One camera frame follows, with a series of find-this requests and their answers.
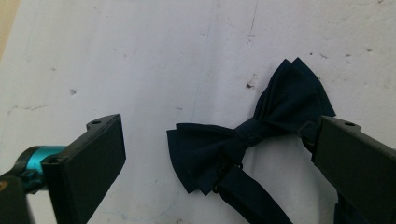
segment stain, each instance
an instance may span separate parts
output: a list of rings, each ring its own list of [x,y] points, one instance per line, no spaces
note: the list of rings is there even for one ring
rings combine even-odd
[[[257,80],[257,75],[253,74],[253,77],[250,79],[249,82],[247,82],[246,88],[247,89],[253,89],[254,90],[254,85],[256,85],[256,80]]]
[[[125,214],[123,214],[123,213],[121,213],[121,218],[122,218],[123,220],[128,219],[128,217],[127,217]]]
[[[384,81],[384,85],[382,85],[382,87],[387,90],[390,88],[390,86],[392,85],[392,79],[390,77],[387,77]]]
[[[328,59],[328,57],[322,53],[320,53],[320,57],[322,57],[322,59]]]
[[[97,7],[93,7],[93,10],[95,10],[97,13],[102,14],[102,11],[98,10]]]
[[[252,89],[252,88],[254,88],[254,86],[252,86],[252,85],[250,85],[250,84],[247,83],[247,88],[248,88],[248,89]]]

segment white surface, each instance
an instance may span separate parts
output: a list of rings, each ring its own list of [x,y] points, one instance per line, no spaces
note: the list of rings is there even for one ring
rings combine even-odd
[[[246,223],[219,195],[186,193],[165,131],[236,127],[300,57],[338,118],[395,147],[395,15],[390,0],[22,1],[0,63],[0,174],[121,113],[127,162],[90,223]],[[244,164],[294,223],[332,223],[335,191],[297,137],[263,141]],[[45,192],[29,198],[37,223],[55,222]]]

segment teal metal component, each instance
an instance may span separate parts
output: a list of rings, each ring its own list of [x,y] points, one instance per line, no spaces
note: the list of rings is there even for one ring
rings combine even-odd
[[[32,157],[29,159],[26,169],[27,170],[37,170],[39,175],[43,174],[43,169],[41,167],[41,161],[46,159],[48,156],[56,154],[64,150],[66,147],[63,146],[44,146],[40,147]]]

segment dark navy bow tie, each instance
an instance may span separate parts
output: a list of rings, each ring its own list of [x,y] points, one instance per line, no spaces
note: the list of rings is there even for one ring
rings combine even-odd
[[[242,170],[246,149],[264,138],[297,133],[314,142],[320,116],[335,116],[314,73],[300,60],[274,72],[251,119],[235,129],[179,123],[168,134],[169,152],[188,193],[211,190],[250,223],[291,223],[262,186]]]

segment bow tie strap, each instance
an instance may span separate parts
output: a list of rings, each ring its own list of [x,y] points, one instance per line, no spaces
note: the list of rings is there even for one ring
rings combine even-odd
[[[288,216],[254,179],[233,166],[217,185],[224,202],[252,224],[291,224]]]

